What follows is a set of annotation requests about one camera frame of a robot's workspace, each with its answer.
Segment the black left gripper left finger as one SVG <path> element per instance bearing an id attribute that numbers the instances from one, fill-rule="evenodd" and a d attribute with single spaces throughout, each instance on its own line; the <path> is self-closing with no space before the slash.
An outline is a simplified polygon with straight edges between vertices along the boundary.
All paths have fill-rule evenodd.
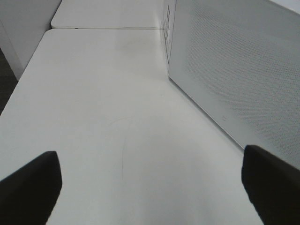
<path id="1" fill-rule="evenodd" d="M 47 151 L 0 182 L 2 225 L 45 225 L 62 188 L 58 154 Z"/>

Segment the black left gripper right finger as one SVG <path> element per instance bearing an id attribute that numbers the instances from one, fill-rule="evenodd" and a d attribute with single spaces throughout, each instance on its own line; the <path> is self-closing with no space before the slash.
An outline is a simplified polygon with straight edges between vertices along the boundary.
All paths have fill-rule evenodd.
<path id="1" fill-rule="evenodd" d="M 257 145 L 244 149 L 241 181 L 265 225 L 300 223 L 300 172 Z"/>

